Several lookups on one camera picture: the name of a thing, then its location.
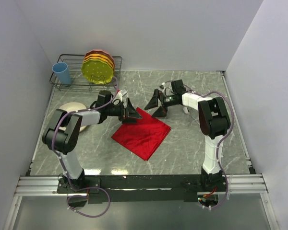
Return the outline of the red cloth napkin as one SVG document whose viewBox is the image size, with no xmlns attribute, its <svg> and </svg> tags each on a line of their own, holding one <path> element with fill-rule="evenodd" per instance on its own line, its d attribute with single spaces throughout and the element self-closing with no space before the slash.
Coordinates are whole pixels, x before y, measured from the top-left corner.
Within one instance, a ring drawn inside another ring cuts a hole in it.
<svg viewBox="0 0 288 230">
<path fill-rule="evenodd" d="M 112 135 L 112 139 L 147 161 L 169 134 L 171 127 L 139 107 L 136 111 L 142 118 L 135 124 L 122 124 Z"/>
</svg>

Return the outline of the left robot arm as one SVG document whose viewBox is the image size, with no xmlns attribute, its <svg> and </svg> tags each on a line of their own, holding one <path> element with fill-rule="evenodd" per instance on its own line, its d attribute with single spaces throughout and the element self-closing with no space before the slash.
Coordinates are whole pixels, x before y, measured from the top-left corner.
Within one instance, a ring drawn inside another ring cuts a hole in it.
<svg viewBox="0 0 288 230">
<path fill-rule="evenodd" d="M 52 150 L 63 168 L 63 178 L 71 190 L 79 193 L 85 189 L 85 173 L 74 151 L 80 128 L 103 123 L 109 116 L 124 123 L 135 124 L 142 116 L 126 102 L 116 99 L 110 91 L 100 91 L 92 106 L 72 112 L 57 109 L 42 136 L 42 142 Z"/>
</svg>

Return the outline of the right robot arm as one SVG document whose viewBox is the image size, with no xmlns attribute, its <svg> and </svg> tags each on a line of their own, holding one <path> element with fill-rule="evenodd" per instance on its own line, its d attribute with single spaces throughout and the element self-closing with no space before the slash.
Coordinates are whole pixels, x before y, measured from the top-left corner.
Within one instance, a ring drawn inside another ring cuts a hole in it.
<svg viewBox="0 0 288 230">
<path fill-rule="evenodd" d="M 230 118 L 222 95 L 211 98 L 209 95 L 200 95 L 183 84 L 182 80 L 171 81 L 172 94 L 166 94 L 166 88 L 162 84 L 154 89 L 153 96 L 145 106 L 145 110 L 157 108 L 152 117 L 167 116 L 168 107 L 183 105 L 198 112 L 199 126 L 205 137 L 204 162 L 200 175 L 200 186 L 205 191 L 211 191 L 215 187 L 228 188 L 228 179 L 221 165 L 223 141 L 233 129 L 233 117 Z"/>
</svg>

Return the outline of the silver spoon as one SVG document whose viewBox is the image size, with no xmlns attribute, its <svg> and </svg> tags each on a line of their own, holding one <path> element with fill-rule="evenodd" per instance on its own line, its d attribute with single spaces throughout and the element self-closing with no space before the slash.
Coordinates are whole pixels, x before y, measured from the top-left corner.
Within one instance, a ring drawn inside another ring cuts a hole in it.
<svg viewBox="0 0 288 230">
<path fill-rule="evenodd" d="M 189 114 L 189 109 L 187 107 L 184 107 L 183 111 L 184 111 L 185 114 Z"/>
</svg>

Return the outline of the yellow-green dotted plate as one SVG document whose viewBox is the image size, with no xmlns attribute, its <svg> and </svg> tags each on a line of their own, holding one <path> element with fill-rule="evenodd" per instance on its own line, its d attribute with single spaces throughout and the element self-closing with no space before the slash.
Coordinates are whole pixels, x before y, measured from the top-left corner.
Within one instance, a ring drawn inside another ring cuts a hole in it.
<svg viewBox="0 0 288 230">
<path fill-rule="evenodd" d="M 114 70 L 101 60 L 89 60 L 82 63 L 83 76 L 93 84 L 105 85 L 112 81 Z"/>
</svg>

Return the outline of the orange striped plate stack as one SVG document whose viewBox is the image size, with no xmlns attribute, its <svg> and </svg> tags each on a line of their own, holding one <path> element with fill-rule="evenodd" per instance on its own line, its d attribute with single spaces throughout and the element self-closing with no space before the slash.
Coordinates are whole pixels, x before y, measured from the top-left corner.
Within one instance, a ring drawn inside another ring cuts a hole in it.
<svg viewBox="0 0 288 230">
<path fill-rule="evenodd" d="M 93 59 L 106 62 L 109 66 L 111 66 L 113 70 L 115 70 L 114 58 L 107 51 L 101 49 L 93 49 L 85 54 L 83 63 Z"/>
</svg>

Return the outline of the blue plastic cup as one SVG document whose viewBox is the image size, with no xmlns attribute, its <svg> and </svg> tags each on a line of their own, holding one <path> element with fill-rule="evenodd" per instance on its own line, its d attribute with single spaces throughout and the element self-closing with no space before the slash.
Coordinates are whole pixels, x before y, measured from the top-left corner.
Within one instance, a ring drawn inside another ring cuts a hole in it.
<svg viewBox="0 0 288 230">
<path fill-rule="evenodd" d="M 72 79 L 69 73 L 68 65 L 65 62 L 58 62 L 52 66 L 52 71 L 59 79 L 61 84 L 71 85 Z"/>
</svg>

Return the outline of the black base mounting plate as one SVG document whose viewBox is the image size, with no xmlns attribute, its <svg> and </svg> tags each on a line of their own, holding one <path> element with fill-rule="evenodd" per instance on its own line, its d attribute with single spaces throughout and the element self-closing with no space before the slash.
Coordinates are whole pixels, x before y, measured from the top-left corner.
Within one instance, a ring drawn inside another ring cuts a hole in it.
<svg viewBox="0 0 288 230">
<path fill-rule="evenodd" d="M 89 204 L 103 202 L 172 201 L 197 202 L 198 194 L 226 191 L 225 178 L 206 180 L 199 174 L 87 175 L 76 189 L 60 178 L 58 194 L 88 195 Z"/>
</svg>

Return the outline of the aluminium frame rail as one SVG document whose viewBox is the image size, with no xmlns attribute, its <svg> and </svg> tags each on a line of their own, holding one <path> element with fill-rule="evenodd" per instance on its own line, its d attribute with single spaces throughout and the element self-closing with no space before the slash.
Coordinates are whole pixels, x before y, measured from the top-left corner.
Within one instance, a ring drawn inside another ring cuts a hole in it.
<svg viewBox="0 0 288 230">
<path fill-rule="evenodd" d="M 268 192 L 261 174 L 232 174 L 228 177 L 229 194 L 264 194 Z M 59 194 L 58 177 L 20 177 L 14 196 L 63 196 Z"/>
</svg>

